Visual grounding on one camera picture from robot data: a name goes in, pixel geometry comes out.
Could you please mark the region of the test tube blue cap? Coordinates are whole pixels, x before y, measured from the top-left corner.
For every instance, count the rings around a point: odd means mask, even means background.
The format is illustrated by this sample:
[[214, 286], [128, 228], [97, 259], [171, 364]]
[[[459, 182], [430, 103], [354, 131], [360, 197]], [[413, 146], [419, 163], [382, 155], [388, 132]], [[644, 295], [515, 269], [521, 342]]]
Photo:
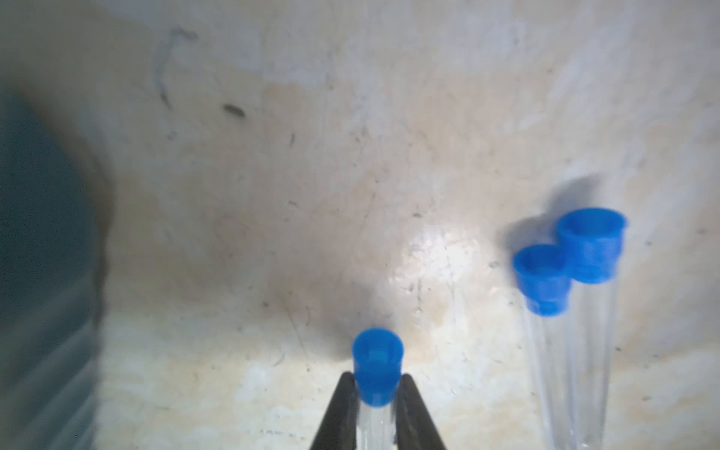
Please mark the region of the test tube blue cap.
[[547, 448], [578, 449], [574, 344], [568, 310], [571, 279], [564, 251], [538, 244], [512, 260], [525, 301], [525, 326]]
[[621, 213], [600, 207], [572, 211], [556, 227], [572, 279], [570, 312], [581, 449], [603, 447], [625, 228]]
[[355, 441], [360, 450], [397, 447], [396, 397], [403, 356], [401, 338], [385, 328], [369, 328], [354, 340]]

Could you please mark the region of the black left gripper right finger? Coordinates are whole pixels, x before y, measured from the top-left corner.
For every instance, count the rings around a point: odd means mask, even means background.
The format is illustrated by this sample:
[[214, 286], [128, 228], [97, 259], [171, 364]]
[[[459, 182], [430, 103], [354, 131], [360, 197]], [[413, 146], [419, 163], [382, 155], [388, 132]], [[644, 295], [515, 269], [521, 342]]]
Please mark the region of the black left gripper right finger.
[[413, 377], [400, 377], [396, 397], [398, 450], [446, 450]]

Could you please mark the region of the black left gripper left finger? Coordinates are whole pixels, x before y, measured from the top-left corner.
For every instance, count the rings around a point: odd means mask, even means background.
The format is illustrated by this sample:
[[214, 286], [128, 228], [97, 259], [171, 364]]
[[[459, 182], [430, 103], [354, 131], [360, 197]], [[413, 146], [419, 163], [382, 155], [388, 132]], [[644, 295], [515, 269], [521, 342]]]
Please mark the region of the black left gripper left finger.
[[339, 377], [310, 450], [355, 450], [358, 415], [356, 379], [350, 371]]

